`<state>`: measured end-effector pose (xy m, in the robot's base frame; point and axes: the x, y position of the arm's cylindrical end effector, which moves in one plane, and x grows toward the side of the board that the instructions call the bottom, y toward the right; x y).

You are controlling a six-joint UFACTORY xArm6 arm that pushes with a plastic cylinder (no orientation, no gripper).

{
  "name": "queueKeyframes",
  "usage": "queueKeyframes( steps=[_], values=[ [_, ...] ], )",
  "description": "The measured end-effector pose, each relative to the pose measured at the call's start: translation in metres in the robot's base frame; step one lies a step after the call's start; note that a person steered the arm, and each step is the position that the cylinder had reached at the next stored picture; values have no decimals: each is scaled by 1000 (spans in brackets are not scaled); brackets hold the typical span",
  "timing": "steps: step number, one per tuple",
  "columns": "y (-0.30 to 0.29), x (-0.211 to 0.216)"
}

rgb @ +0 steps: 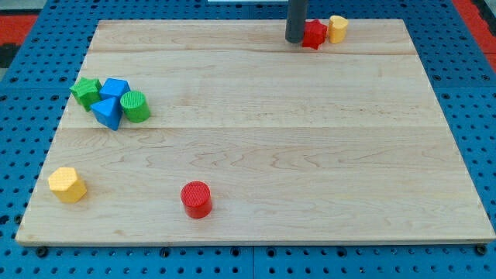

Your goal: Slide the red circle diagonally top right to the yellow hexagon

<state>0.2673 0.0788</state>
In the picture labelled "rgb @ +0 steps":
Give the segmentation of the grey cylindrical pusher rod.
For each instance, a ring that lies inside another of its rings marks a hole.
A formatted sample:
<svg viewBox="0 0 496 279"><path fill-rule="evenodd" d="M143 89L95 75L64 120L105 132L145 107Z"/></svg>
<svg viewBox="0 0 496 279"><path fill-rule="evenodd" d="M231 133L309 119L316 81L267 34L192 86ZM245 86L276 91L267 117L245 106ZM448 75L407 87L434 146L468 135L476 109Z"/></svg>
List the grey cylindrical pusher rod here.
<svg viewBox="0 0 496 279"><path fill-rule="evenodd" d="M285 39L300 43L304 37L308 0L288 0Z"/></svg>

